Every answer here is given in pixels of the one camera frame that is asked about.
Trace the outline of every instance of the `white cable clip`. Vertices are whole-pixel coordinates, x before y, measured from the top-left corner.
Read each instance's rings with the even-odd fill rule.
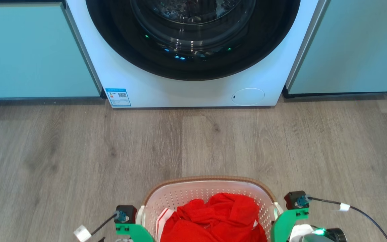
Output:
[[[117,239],[115,242],[133,242],[132,239]]]
[[[87,228],[83,225],[80,225],[80,227],[74,231],[74,235],[80,242],[85,242],[92,237],[89,230],[87,230]]]
[[[345,204],[345,203],[340,203],[340,210],[339,211],[346,212],[346,211],[349,211],[349,208],[350,208],[350,205]]]

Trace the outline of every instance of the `wooden floor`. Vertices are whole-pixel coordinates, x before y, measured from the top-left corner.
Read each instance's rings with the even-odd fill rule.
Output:
[[[237,175],[354,205],[387,232],[387,97],[265,109],[112,110],[105,101],[0,102],[0,242],[74,242],[165,179]],[[309,223],[384,241],[356,211],[312,202]],[[110,222],[90,242],[117,239]]]

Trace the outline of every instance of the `basket rim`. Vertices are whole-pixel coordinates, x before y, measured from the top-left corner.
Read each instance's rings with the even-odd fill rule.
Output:
[[[248,178],[248,177],[242,177],[242,176],[189,176],[189,177],[183,177],[183,178],[177,178],[177,179],[170,179],[163,181],[159,184],[157,184],[154,188],[149,190],[147,195],[145,196],[142,205],[146,205],[149,201],[152,194],[155,193],[159,188],[164,187],[166,185],[171,184],[177,184],[177,183],[183,183],[183,182],[192,182],[192,181],[211,181],[211,180],[218,180],[218,181],[236,181],[236,182],[246,182],[250,184],[254,184],[258,187],[260,187],[262,190],[264,190],[265,193],[270,197],[271,201],[273,203],[277,202],[277,199],[275,198],[274,194],[271,192],[271,190],[262,182]]]

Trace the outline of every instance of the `washing machine door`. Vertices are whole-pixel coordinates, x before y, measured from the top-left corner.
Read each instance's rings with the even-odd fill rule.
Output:
[[[107,43],[141,69],[202,81],[241,72],[286,37],[300,0],[86,0]]]

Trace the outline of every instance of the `green led light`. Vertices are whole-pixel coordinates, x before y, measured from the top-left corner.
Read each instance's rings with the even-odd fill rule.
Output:
[[[325,229],[317,229],[314,231],[315,234],[317,235],[325,235]]]

